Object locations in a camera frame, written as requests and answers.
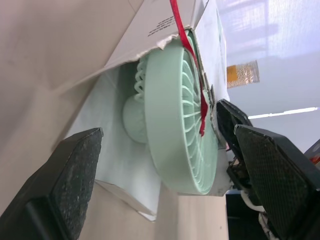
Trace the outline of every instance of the cardboard flap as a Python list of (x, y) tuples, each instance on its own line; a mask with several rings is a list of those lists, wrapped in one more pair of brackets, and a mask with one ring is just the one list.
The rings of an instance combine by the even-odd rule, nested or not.
[[(193, 28), (194, 6), (201, 0), (178, 0), (181, 20), (185, 28)], [(137, 61), (155, 48), (163, 49), (178, 29), (169, 0), (144, 0), (139, 11), (115, 48), (105, 69), (126, 62)]]

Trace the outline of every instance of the white paper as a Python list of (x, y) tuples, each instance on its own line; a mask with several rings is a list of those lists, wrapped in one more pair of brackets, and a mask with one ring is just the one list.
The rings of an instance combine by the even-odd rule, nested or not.
[(227, 92), (227, 75), (225, 65), (226, 48), (221, 48), (221, 41), (225, 41), (219, 33), (217, 4), (210, 0), (195, 29), (196, 40), (201, 56), (204, 72), (209, 85), (213, 85), (214, 98), (230, 100)]

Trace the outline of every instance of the red component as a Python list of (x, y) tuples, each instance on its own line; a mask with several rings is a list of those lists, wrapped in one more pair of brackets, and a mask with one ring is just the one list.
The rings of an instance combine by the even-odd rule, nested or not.
[(178, 4), (177, 4), (177, 0), (170, 0), (171, 3), (171, 8), (172, 8), (172, 12), (175, 18), (175, 23), (176, 26), (178, 28), (178, 32), (180, 35), (180, 40), (182, 43), (182, 46), (187, 49), (192, 57), (193, 60), (195, 62), (196, 68), (198, 70), (198, 74), (199, 74), (199, 83), (200, 83), (200, 99), (201, 99), (201, 126), (200, 126), (200, 134), (201, 137), (203, 137), (205, 135), (205, 119), (206, 119), (206, 115), (207, 115), (207, 111), (208, 111), (208, 104), (206, 103), (206, 99), (204, 96), (204, 93), (202, 91), (203, 86), (202, 86), (202, 82), (201, 82), (201, 74), (200, 74), (200, 69), (199, 69), (199, 64), (198, 64), (198, 60), (197, 57), (194, 53), (194, 50), (192, 49), (190, 42), (188, 41), (187, 35), (185, 33), (185, 29), (184, 29), (184, 25), (181, 21), (181, 17), (180, 17), (180, 13), (179, 13), (179, 8), (178, 8)]

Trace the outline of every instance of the fan grille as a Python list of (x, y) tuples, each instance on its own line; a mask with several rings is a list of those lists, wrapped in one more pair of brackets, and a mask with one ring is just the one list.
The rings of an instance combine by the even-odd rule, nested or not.
[(215, 170), (212, 166), (212, 159), (204, 156), (205, 142), (214, 143), (215, 135), (210, 131), (211, 121), (210, 115), (207, 114), (205, 140), (202, 139), (200, 132), (201, 126), (201, 98), (199, 75), (195, 63), (191, 61), (189, 53), (185, 50), (182, 61), (182, 109), (184, 134), (187, 145), (187, 156), (191, 166), (195, 184), (199, 189), (208, 191), (212, 186), (212, 175)]

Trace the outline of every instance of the mint green fan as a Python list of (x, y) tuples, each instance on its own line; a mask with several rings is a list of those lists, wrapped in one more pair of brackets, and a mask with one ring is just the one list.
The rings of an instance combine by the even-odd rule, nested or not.
[[(156, 170), (169, 188), (207, 194), (216, 174), (218, 140), (210, 107), (205, 134), (199, 134), (202, 89), (190, 54), (180, 40), (173, 40), (164, 50), (153, 50), (141, 58), (135, 78), (137, 94), (123, 108), (127, 134), (148, 144)], [(208, 94), (203, 94), (209, 103)]]

